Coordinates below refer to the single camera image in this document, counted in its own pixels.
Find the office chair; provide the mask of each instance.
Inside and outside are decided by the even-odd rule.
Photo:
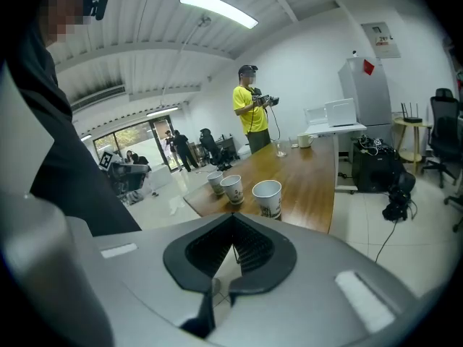
[[[456,177],[444,163],[461,159],[457,131],[459,101],[453,98],[449,89],[437,89],[436,96],[433,96],[430,102],[434,115],[434,127],[432,132],[428,131],[428,144],[440,162],[429,160],[430,166],[423,167],[422,172],[424,170],[438,170],[441,178],[439,187],[443,188],[444,172],[456,180]]]
[[[216,141],[211,135],[210,129],[202,129],[200,143],[211,154],[211,164],[217,166],[219,171],[225,171],[230,168],[230,158],[227,151],[221,152],[216,145]]]

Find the wooden table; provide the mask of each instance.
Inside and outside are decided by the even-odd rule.
[[[400,134],[399,145],[397,145],[399,155],[401,158],[408,160],[409,162],[413,162],[413,174],[416,175],[417,164],[422,160],[422,156],[420,154],[420,127],[429,128],[432,126],[425,122],[412,124],[410,122],[404,121],[403,118],[394,119],[394,123],[403,126],[402,133]],[[407,130],[407,127],[413,127],[413,152],[409,150],[400,150],[404,141],[405,130]]]
[[[288,155],[276,156],[270,144],[251,155],[224,176],[240,175],[245,194],[241,205],[232,205],[224,194],[217,197],[206,182],[184,200],[199,216],[241,212],[260,215],[252,188],[262,180],[281,182],[281,220],[328,233],[334,203],[334,146],[331,137],[315,139],[309,148],[287,148]]]

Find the glass door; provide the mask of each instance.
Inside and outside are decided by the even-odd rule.
[[[151,119],[151,128],[153,129],[154,137],[159,146],[159,150],[163,156],[165,164],[169,167],[170,172],[178,169],[177,163],[174,160],[174,156],[171,153],[170,145],[167,142],[166,131],[169,130],[172,134],[174,128],[172,127],[171,119],[169,116],[159,117],[157,119]]]

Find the white mug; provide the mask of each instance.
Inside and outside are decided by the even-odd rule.
[[[224,188],[220,185],[220,181],[222,181],[223,179],[224,173],[222,171],[216,171],[208,174],[209,184],[211,184],[212,190],[214,191],[214,193],[216,193],[218,197],[225,192]]]
[[[257,200],[262,215],[277,218],[281,214],[281,184],[276,180],[265,180],[252,188],[252,195]]]
[[[309,147],[312,144],[313,136],[307,133],[297,135],[299,147]]]
[[[240,175],[228,176],[221,181],[220,185],[225,189],[225,193],[230,199],[231,204],[239,205],[245,200]]]

